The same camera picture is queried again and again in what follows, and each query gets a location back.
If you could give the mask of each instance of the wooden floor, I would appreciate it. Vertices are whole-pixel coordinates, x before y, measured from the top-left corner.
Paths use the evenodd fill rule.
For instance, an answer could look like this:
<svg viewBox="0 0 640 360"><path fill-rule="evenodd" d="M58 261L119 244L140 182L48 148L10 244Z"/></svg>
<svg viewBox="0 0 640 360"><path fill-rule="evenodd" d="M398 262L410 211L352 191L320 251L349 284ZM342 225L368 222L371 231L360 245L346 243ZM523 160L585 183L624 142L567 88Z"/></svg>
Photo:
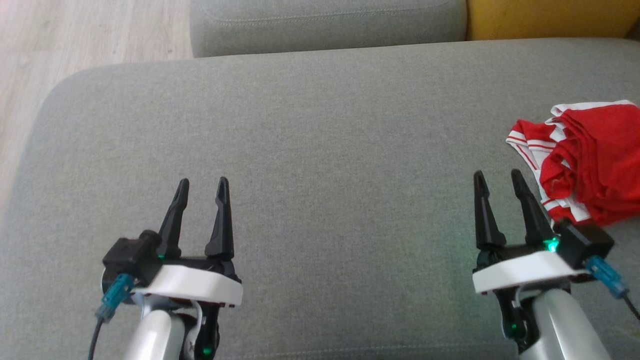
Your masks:
<svg viewBox="0 0 640 360"><path fill-rule="evenodd" d="M91 67L192 57L189 0L0 0L0 226L54 85Z"/></svg>

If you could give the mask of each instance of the pile of clothing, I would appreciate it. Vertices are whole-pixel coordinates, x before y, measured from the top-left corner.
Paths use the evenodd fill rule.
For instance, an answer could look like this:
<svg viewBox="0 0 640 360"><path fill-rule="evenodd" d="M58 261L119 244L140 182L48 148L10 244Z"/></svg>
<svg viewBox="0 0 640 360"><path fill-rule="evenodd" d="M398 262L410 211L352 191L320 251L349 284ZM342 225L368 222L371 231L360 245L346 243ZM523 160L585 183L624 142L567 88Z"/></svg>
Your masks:
<svg viewBox="0 0 640 360"><path fill-rule="evenodd" d="M550 217L605 226L640 214L640 108L560 104L543 124L518 120L507 143L526 161Z"/></svg>

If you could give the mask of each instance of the gray cushion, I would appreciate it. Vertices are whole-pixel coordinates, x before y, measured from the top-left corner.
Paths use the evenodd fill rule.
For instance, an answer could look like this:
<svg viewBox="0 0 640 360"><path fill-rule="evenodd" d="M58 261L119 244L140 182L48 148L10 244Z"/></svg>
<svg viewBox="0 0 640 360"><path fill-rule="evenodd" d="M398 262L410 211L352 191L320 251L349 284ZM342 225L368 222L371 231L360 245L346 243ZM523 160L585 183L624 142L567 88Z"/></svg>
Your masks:
<svg viewBox="0 0 640 360"><path fill-rule="evenodd" d="M86 355L102 256L160 226L191 180L183 254L199 255L230 180L241 307L219 359L508 359L493 296L473 291L472 174L509 241L524 225L505 142L563 102L640 101L640 44L511 40L229 56L87 70L46 100L0 246L7 359ZM640 221L609 228L640 303ZM574 294L613 358L637 324L600 284ZM123 354L124 306L97 359Z"/></svg>
<svg viewBox="0 0 640 360"><path fill-rule="evenodd" d="M192 0L196 57L342 49L465 37L464 0Z"/></svg>

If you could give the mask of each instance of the gray fabric surface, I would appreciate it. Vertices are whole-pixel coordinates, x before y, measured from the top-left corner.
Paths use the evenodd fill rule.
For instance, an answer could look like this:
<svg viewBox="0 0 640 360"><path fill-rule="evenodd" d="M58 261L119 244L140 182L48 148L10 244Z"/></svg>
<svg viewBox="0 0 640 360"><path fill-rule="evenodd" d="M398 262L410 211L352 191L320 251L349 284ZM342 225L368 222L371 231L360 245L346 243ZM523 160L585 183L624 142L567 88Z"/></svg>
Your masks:
<svg viewBox="0 0 640 360"><path fill-rule="evenodd" d="M192 0L196 57L464 40L464 0Z"/></svg>
<svg viewBox="0 0 640 360"><path fill-rule="evenodd" d="M221 312L217 359L512 359L498 304L476 296L472 174L509 241L524 225L504 143L563 102L640 102L640 44L544 39L229 56L87 70L46 100L0 238L0 353L80 359L100 260L160 226L191 180L183 254L198 255L230 180L244 302ZM609 228L640 304L640 221ZM638 325L599 284L576 286L615 359ZM97 359L135 325L122 307Z"/></svg>

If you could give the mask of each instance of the blue cable connector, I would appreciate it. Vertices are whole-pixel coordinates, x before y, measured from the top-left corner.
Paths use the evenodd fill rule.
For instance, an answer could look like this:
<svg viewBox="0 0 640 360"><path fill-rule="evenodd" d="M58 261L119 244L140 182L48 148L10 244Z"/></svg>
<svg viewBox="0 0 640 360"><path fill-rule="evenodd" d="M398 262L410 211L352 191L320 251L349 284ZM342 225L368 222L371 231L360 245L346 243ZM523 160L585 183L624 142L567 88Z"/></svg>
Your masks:
<svg viewBox="0 0 640 360"><path fill-rule="evenodd" d="M622 282L622 277L600 256L591 256L585 263L587 271L602 281L616 299L622 299L629 288Z"/></svg>
<svg viewBox="0 0 640 360"><path fill-rule="evenodd" d="M96 310L95 317L109 323L116 313L116 308L126 300L133 289L133 278L127 274L120 274L102 297L102 305Z"/></svg>

